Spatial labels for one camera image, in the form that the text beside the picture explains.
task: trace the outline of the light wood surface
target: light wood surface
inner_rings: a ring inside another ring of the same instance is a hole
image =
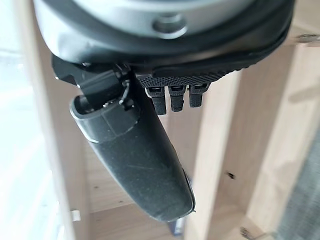
[[[297,46],[258,174],[248,217],[273,231],[306,159],[320,119],[320,48]]]
[[[203,101],[203,115],[192,188],[196,212],[186,221],[186,240],[206,240],[225,154],[240,72],[211,84]]]
[[[312,34],[320,34],[320,1],[296,0],[293,25]]]
[[[219,191],[246,212],[287,85],[294,46],[245,69],[239,82]],[[235,175],[231,179],[226,173]]]
[[[241,240],[241,228],[246,228],[253,237],[263,234],[237,204],[224,192],[216,196],[214,211],[210,223],[208,240]]]
[[[131,204],[91,214],[91,240],[179,240],[166,223],[148,217]]]

